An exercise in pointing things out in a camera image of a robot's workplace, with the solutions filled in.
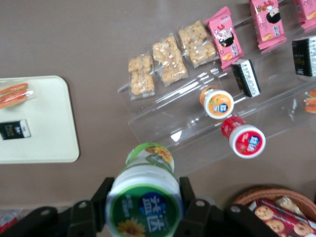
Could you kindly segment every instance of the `pink snack package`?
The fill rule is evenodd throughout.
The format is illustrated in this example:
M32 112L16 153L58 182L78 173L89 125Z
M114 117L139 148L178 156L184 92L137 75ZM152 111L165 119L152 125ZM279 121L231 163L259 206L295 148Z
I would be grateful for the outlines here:
M249 0L259 48L286 40L277 0Z
M220 9L211 18L204 21L208 24L217 51L220 54L222 69L230 66L243 56L243 52L237 35L234 31L234 26L231 18L231 12L227 6Z
M294 0L298 21L304 29L316 24L316 1L315 0Z

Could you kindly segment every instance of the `snack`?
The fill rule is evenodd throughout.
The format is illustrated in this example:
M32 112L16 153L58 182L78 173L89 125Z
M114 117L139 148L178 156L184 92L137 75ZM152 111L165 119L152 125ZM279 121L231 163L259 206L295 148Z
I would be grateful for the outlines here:
M249 0L259 48L286 40L277 0Z
M310 90L305 93L308 98L305 99L305 111L316 114L316 90Z
M248 97L260 95L257 76L249 59L238 59L232 63L232 70L239 89L244 95Z
M277 200L276 204L278 204L281 207L284 207L290 211L293 211L300 216L304 216L304 214L301 212L299 207L287 196L282 197L281 199Z
M208 24L214 42L219 52L222 69L243 56L243 52L231 18L231 12L227 6L219 10L211 18L204 21Z
M316 76L316 36L293 40L292 50L296 74Z
M257 215L257 210L262 207L267 207L272 212L269 220ZM265 198L255 200L249 206L249 209L254 211L256 216L264 221L279 236L314 237L316 234L316 223Z
M152 67L153 59L150 55L141 55L129 61L131 99L155 94Z
M223 119L229 116L234 109L233 97L224 90L206 87L199 96L200 103L206 113L213 119Z
M223 122L222 134L228 139L234 153L241 158L257 157L266 146L263 132L238 116L231 116Z
M27 138L31 136L26 119L13 122L0 122L0 134L3 140Z
M313 0L294 0L298 21L304 29L316 23L316 2Z
M184 56L196 68L218 59L218 54L201 21L181 28L178 32Z
M164 85L167 86L188 77L182 54L173 35L153 44L153 58L162 66L162 71L159 71L158 74Z
M27 96L33 93L28 88L27 83L22 83L0 90L0 109L26 101Z

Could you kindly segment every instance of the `black snack package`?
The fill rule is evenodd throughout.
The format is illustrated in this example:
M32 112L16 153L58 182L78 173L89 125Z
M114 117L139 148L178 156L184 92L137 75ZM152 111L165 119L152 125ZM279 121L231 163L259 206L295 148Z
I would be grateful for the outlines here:
M232 70L239 89L244 95L248 97L260 95L259 83L250 60L238 59L232 63Z
M316 76L316 36L293 40L292 50L296 74Z
M0 122L0 134L3 140L26 138L31 136L26 119L12 122Z

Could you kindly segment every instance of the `sunflower image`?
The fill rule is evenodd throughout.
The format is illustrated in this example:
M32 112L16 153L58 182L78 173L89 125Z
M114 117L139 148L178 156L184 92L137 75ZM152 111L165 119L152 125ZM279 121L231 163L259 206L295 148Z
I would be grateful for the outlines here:
M137 219L131 218L118 223L118 231L125 237L146 237L145 227L137 223Z
M146 148L147 152L150 152L152 154L155 154L157 156L162 157L168 164L172 164L172 156L170 154L170 152L163 147L148 147Z

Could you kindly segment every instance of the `orange sausage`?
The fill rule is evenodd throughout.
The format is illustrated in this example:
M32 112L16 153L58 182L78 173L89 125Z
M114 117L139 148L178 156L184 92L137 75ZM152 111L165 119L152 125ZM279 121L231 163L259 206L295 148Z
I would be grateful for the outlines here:
M316 90L310 90L309 94L311 97L316 97Z
M305 111L309 113L316 113L316 99L307 98Z
M21 89L21 90L16 90L16 91L13 91L9 94L6 94L4 96L1 96L0 97L0 103L2 102L8 102L10 100L14 100L14 99L19 99L21 98L21 96L25 96L27 90L26 89Z
M6 89L0 90L0 96L8 94L8 93L16 91L16 90L27 89L28 87L29 87L29 85L27 83L13 85L13 86L10 86Z
M23 98L11 100L9 102L0 103L0 109L22 103L22 102L26 101L26 99L27 99L27 97L24 95Z

